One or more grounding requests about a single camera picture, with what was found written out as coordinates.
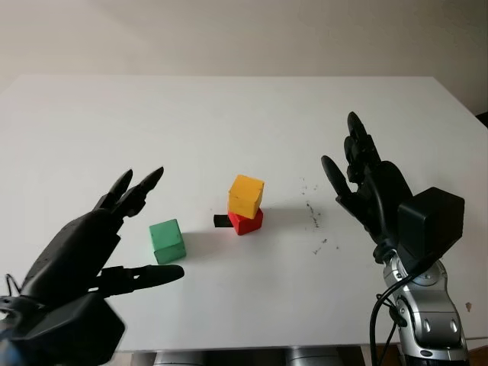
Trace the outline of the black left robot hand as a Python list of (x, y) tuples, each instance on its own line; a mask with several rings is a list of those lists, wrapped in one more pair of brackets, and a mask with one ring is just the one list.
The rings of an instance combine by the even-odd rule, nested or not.
[(127, 217), (136, 216), (147, 194), (164, 172), (158, 168), (131, 186), (131, 170), (112, 185), (88, 213), (68, 222), (49, 242), (28, 271), (20, 295), (46, 306), (68, 303), (94, 290), (103, 297), (128, 294), (182, 278), (179, 265), (106, 268), (120, 242)]

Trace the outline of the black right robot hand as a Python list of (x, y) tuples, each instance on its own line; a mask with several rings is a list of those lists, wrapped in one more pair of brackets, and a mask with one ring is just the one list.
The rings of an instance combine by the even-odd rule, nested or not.
[(398, 207), (413, 194), (397, 166), (380, 158), (358, 115), (350, 112), (347, 122), (347, 174), (343, 175), (328, 156), (323, 156), (321, 163), (337, 193), (335, 200), (359, 221), (376, 244), (373, 256), (380, 264), (390, 251), (397, 249)]

